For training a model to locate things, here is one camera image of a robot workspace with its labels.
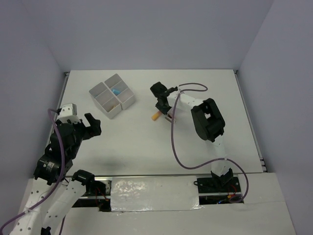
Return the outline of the blue highlighter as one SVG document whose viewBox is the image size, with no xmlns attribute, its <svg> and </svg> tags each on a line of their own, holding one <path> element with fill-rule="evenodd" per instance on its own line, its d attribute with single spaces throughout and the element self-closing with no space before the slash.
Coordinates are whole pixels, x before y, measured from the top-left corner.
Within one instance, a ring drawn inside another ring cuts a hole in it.
<svg viewBox="0 0 313 235">
<path fill-rule="evenodd" d="M 120 89 L 117 88 L 112 88 L 112 92 L 115 96 L 120 95 L 123 91 L 121 91 Z"/>
</svg>

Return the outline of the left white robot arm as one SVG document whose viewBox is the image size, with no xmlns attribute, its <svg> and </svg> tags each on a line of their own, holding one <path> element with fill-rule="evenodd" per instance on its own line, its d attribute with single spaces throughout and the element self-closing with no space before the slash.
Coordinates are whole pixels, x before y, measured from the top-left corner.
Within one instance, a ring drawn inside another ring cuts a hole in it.
<svg viewBox="0 0 313 235">
<path fill-rule="evenodd" d="M 86 113 L 89 126 L 81 119 L 52 121 L 53 132 L 37 162 L 29 198 L 23 211 L 13 218 L 12 235 L 52 235 L 70 208 L 82 195 L 96 189 L 95 176 L 85 170 L 74 173 L 60 196 L 56 196 L 73 165 L 82 141 L 101 135 L 101 121 Z"/>
</svg>

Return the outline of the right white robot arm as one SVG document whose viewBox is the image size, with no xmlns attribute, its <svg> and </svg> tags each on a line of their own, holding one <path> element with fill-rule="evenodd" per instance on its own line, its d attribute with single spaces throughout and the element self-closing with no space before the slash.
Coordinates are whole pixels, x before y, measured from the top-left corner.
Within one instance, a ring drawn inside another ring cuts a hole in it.
<svg viewBox="0 0 313 235">
<path fill-rule="evenodd" d="M 155 107 L 171 122 L 171 146 L 178 164 L 182 168 L 188 170 L 198 169 L 211 164 L 213 188 L 217 191 L 224 191 L 229 187 L 230 181 L 233 178 L 233 171 L 227 166 L 227 159 L 225 158 L 225 149 L 223 145 L 225 120 L 215 100 L 211 98 L 201 100 L 186 94 L 188 91 L 206 92 L 208 88 L 205 85 L 194 83 L 194 85 L 203 87 L 202 90 L 182 89 L 183 86 L 187 85 L 191 85 L 191 83 L 184 83 L 176 87 L 166 88 L 161 82 L 157 82 L 150 87 L 150 91 L 157 99 Z M 174 143 L 174 123 L 177 108 L 191 113 L 197 135 L 201 140 L 213 144 L 217 158 L 198 166 L 183 165 L 177 156 Z"/>
</svg>

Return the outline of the orange pink highlighter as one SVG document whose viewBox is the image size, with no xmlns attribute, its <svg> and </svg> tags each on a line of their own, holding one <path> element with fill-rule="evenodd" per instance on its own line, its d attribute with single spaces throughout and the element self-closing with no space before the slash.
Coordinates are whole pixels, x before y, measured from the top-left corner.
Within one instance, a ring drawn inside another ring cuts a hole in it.
<svg viewBox="0 0 313 235">
<path fill-rule="evenodd" d="M 160 116 L 162 116 L 162 112 L 157 111 L 155 114 L 152 115 L 152 120 L 156 121 Z"/>
</svg>

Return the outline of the left white divided container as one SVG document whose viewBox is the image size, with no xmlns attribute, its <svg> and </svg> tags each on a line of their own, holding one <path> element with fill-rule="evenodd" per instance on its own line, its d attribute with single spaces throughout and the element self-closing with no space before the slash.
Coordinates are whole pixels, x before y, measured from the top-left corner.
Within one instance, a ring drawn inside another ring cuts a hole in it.
<svg viewBox="0 0 313 235">
<path fill-rule="evenodd" d="M 122 111 L 122 107 L 117 97 L 113 92 L 103 83 L 100 82 L 89 90 L 89 94 L 95 106 L 109 119 L 113 119 Z"/>
</svg>

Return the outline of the white divided container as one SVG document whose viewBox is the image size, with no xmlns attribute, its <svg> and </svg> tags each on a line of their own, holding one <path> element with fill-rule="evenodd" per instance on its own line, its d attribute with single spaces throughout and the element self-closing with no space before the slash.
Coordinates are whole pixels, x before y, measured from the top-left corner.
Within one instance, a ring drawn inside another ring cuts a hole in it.
<svg viewBox="0 0 313 235">
<path fill-rule="evenodd" d="M 105 85 L 113 92 L 121 104 L 122 110 L 128 109 L 135 103 L 135 94 L 116 73 L 104 81 Z"/>
<path fill-rule="evenodd" d="M 113 92 L 103 83 L 100 82 L 89 90 L 89 94 L 95 106 L 109 119 L 113 119 L 122 111 L 122 107 L 117 97 Z"/>
</svg>

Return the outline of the right white divided container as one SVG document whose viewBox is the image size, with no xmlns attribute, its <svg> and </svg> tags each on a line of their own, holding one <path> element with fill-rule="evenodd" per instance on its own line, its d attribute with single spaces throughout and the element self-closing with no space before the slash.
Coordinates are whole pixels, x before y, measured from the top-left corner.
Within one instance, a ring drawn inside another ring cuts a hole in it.
<svg viewBox="0 0 313 235">
<path fill-rule="evenodd" d="M 128 109 L 135 103 L 135 94 L 116 73 L 104 81 L 105 85 L 113 92 L 121 104 L 122 110 Z"/>
</svg>

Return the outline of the silver foil cover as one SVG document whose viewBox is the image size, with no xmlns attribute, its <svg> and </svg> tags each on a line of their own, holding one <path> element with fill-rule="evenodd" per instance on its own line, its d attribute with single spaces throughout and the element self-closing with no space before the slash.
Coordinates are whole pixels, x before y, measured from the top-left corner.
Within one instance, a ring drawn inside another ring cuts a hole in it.
<svg viewBox="0 0 313 235">
<path fill-rule="evenodd" d="M 189 211 L 201 208 L 195 176 L 113 178 L 113 212 Z"/>
</svg>

